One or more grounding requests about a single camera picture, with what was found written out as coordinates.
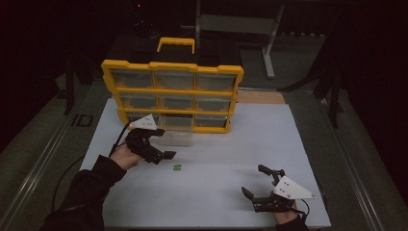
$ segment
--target white table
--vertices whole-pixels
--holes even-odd
[[[81,169],[91,169],[99,154],[108,155],[123,128],[109,99]],[[193,134],[191,146],[153,146],[177,151],[158,165],[141,162],[116,183],[104,203],[107,227],[123,228],[265,228],[270,213],[255,213],[241,191],[268,196],[272,178],[258,165],[284,169],[287,176],[315,194],[306,200],[309,227],[330,226],[319,188],[288,105],[240,104],[228,134]],[[173,170],[182,165],[181,170]],[[298,209],[307,211],[301,201]]]

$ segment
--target hand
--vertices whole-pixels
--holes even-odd
[[[119,146],[110,158],[125,170],[136,167],[142,160],[140,155],[132,153],[126,143]]]
[[[297,209],[296,203],[293,204],[292,208]],[[288,211],[283,213],[272,213],[276,220],[276,224],[284,224],[297,218],[298,214],[294,211]]]

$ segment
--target organizer handle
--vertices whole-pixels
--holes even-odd
[[[160,52],[162,45],[190,45],[191,53],[194,54],[194,44],[193,38],[160,38],[159,46],[157,47],[157,52]]]

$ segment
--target clear plastic drawer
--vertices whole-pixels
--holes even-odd
[[[228,112],[231,97],[197,95],[195,109],[204,112]]]
[[[141,118],[143,118],[145,116],[149,116],[149,115],[150,115],[150,113],[126,112],[126,116],[129,117],[130,121],[135,121],[135,120],[141,119]],[[152,115],[153,115],[153,119],[154,119],[154,122],[156,123],[156,125],[159,124],[159,114],[152,114]]]
[[[157,109],[156,94],[153,93],[122,92],[119,97],[125,108]]]
[[[196,74],[196,89],[208,91],[232,91],[237,75],[235,74]]]
[[[159,108],[169,110],[192,110],[192,95],[158,94]]]
[[[166,131],[192,131],[192,115],[161,114],[159,127]]]
[[[195,126],[197,127],[224,127],[227,116],[225,115],[196,115]]]
[[[154,75],[158,89],[193,90],[194,88],[194,74],[188,71],[157,70]]]
[[[153,81],[149,70],[112,69],[115,84],[121,88],[152,89]]]

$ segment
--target small green object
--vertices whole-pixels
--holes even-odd
[[[173,170],[181,170],[181,165],[175,165],[175,166],[173,167]]]

